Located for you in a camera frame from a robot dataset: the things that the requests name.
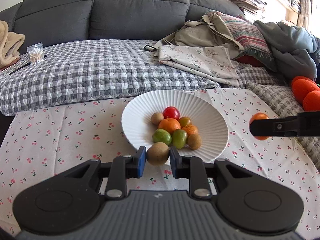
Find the green tomato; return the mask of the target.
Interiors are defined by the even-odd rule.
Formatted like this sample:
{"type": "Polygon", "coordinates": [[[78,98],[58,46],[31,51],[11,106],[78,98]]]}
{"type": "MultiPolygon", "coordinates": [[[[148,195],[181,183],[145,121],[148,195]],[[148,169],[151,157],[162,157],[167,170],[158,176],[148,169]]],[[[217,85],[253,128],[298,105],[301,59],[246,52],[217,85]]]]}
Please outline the green tomato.
{"type": "Polygon", "coordinates": [[[177,149],[184,148],[186,141],[188,138],[188,134],[183,129],[177,129],[172,134],[172,145],[177,149]]]}
{"type": "Polygon", "coordinates": [[[156,129],[152,135],[152,140],[154,143],[163,142],[166,145],[170,145],[172,142],[171,134],[164,129],[156,129]]]}

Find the brown kiwi fruit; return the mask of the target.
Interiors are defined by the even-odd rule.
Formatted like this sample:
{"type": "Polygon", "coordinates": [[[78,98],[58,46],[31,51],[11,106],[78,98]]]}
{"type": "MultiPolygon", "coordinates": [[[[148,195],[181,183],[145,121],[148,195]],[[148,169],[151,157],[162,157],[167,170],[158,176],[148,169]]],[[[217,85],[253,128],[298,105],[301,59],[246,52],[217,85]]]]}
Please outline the brown kiwi fruit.
{"type": "Polygon", "coordinates": [[[169,158],[169,146],[163,142],[153,144],[146,153],[146,159],[153,166],[161,166],[169,158]]]}
{"type": "Polygon", "coordinates": [[[191,134],[187,139],[187,144],[192,150],[197,150],[202,145],[202,138],[199,134],[191,134]]]}
{"type": "Polygon", "coordinates": [[[151,116],[151,122],[156,126],[158,126],[163,119],[164,119],[164,116],[160,112],[156,112],[151,116]]]}

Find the mandarin orange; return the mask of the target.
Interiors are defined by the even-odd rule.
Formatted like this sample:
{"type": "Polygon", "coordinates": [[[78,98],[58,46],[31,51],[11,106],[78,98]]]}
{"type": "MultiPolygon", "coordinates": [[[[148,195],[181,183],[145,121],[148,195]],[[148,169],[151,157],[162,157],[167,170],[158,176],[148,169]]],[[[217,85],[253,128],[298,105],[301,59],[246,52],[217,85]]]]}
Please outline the mandarin orange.
{"type": "Polygon", "coordinates": [[[199,130],[195,125],[186,125],[182,127],[182,130],[186,131],[188,136],[199,133],[199,130]]]}
{"type": "Polygon", "coordinates": [[[177,129],[180,129],[181,126],[180,126],[180,123],[178,122],[178,120],[167,118],[167,119],[163,119],[159,123],[158,128],[164,129],[164,130],[168,131],[170,134],[172,134],[177,129]]]}

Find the dark yellow tomato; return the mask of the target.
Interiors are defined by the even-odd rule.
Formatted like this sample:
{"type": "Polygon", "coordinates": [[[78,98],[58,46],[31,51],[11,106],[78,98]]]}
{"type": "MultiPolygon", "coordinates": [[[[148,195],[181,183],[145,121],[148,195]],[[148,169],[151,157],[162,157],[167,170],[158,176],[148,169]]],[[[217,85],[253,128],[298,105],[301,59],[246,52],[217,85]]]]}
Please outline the dark yellow tomato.
{"type": "Polygon", "coordinates": [[[181,128],[192,124],[191,118],[187,116],[179,118],[178,122],[180,123],[181,128]]]}

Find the orange tomato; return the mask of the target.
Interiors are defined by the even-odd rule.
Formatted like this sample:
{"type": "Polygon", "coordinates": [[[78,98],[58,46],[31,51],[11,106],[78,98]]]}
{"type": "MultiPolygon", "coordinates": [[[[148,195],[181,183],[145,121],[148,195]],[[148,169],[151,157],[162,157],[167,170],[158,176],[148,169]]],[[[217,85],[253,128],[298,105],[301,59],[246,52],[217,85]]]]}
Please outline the orange tomato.
{"type": "MultiPolygon", "coordinates": [[[[251,119],[250,119],[250,121],[249,121],[249,125],[250,125],[254,120],[265,120],[265,119],[269,119],[269,117],[268,117],[266,114],[261,113],[261,112],[256,113],[255,115],[253,115],[253,116],[251,117],[251,119]]],[[[257,140],[267,140],[267,139],[268,139],[268,137],[256,137],[256,136],[254,136],[254,138],[257,139],[257,140]]]]}

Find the red tomato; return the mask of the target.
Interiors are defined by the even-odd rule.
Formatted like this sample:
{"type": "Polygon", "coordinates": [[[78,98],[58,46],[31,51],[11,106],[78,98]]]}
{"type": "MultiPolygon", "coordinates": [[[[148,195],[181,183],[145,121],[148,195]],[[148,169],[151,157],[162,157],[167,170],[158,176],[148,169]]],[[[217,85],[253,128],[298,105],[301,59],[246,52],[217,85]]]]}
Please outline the red tomato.
{"type": "Polygon", "coordinates": [[[164,109],[163,116],[164,116],[165,119],[171,118],[171,119],[179,120],[180,112],[176,107],[169,106],[169,107],[164,109]]]}

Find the white ribbed plate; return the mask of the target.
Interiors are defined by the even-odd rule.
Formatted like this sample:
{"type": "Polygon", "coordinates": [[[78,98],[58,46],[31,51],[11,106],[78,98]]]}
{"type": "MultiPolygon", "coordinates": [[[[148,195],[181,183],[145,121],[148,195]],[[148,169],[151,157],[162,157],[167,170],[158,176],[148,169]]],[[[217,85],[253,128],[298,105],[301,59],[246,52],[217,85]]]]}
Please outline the white ribbed plate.
{"type": "Polygon", "coordinates": [[[208,100],[177,90],[134,98],[123,110],[121,126],[134,148],[160,141],[208,162],[221,155],[229,137],[225,119],[208,100]]]}

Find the grey sweatshirt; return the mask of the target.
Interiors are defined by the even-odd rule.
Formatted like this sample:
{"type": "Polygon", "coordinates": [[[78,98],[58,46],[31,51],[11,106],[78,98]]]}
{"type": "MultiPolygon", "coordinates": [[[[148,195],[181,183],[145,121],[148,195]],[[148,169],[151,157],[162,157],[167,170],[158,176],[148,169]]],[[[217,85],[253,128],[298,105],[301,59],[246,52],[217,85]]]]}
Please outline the grey sweatshirt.
{"type": "Polygon", "coordinates": [[[303,27],[284,22],[254,25],[263,35],[274,57],[277,71],[292,80],[304,76],[316,81],[319,72],[319,38],[303,27]]]}

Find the cherry print tablecloth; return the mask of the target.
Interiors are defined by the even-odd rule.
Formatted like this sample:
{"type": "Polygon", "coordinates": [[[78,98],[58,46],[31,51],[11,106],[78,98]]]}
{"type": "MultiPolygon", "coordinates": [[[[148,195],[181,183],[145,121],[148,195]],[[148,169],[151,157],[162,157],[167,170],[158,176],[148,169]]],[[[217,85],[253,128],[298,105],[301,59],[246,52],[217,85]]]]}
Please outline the cherry print tablecloth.
{"type": "MultiPolygon", "coordinates": [[[[319,172],[293,138],[254,139],[248,121],[257,112],[276,114],[245,89],[196,92],[216,107],[229,129],[222,157],[295,190],[304,202],[298,233],[319,237],[319,172]]],[[[78,103],[17,113],[1,145],[1,228],[15,235],[15,197],[24,189],[88,159],[112,161],[133,152],[121,129],[127,99],[78,103]]]]}

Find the folded floral cloth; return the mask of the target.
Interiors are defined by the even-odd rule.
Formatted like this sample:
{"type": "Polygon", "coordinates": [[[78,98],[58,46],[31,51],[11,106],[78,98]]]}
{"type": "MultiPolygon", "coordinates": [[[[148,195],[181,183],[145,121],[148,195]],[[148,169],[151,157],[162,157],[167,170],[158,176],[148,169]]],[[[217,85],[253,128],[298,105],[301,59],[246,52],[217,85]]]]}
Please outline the folded floral cloth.
{"type": "Polygon", "coordinates": [[[239,74],[226,47],[160,46],[157,56],[158,61],[167,66],[239,87],[239,74]]]}

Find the grey checkered quilt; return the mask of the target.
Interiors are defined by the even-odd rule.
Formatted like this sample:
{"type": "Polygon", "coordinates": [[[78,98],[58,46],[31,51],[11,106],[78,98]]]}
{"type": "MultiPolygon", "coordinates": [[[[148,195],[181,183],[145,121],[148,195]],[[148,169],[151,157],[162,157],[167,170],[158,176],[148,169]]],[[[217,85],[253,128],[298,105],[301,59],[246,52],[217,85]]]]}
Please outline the grey checkered quilt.
{"type": "Polygon", "coordinates": [[[1,113],[13,116],[68,103],[127,98],[153,90],[219,88],[205,77],[163,65],[142,40],[85,40],[44,48],[32,66],[24,54],[1,72],[1,113]]]}

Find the small black device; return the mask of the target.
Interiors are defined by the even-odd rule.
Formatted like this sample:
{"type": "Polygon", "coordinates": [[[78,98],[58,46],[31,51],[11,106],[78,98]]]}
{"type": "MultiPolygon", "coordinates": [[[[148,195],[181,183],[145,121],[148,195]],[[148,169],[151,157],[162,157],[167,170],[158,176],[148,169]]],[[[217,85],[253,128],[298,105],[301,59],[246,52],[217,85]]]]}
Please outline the small black device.
{"type": "Polygon", "coordinates": [[[157,49],[151,45],[145,45],[144,48],[143,48],[145,51],[148,51],[148,52],[155,52],[157,51],[157,49]]]}

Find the stack of books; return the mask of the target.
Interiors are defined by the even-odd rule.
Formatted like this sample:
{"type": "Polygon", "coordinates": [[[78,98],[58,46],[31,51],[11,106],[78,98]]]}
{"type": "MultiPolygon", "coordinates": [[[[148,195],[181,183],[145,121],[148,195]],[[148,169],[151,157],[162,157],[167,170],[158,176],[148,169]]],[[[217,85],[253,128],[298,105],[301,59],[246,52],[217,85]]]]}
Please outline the stack of books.
{"type": "Polygon", "coordinates": [[[243,13],[250,13],[256,15],[258,13],[264,12],[266,2],[262,0],[229,0],[235,3],[243,13]]]}

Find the bag of cotton swabs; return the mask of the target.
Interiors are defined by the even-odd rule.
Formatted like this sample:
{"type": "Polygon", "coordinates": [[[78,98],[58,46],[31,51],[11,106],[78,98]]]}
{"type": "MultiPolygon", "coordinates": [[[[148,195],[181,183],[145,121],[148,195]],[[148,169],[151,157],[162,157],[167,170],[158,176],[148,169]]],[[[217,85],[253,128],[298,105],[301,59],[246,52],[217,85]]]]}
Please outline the bag of cotton swabs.
{"type": "Polygon", "coordinates": [[[37,43],[27,47],[27,53],[30,60],[30,65],[34,66],[44,61],[43,43],[37,43]]]}

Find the dark grey sofa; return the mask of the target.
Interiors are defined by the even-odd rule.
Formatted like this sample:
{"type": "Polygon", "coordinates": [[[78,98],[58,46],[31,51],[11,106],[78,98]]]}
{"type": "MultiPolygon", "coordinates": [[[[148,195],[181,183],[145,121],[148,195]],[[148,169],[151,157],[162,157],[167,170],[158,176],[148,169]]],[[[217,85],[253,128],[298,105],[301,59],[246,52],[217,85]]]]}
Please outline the dark grey sofa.
{"type": "Polygon", "coordinates": [[[208,10],[241,15],[228,0],[23,0],[1,12],[9,30],[25,36],[20,53],[95,39],[159,40],[208,10]]]}

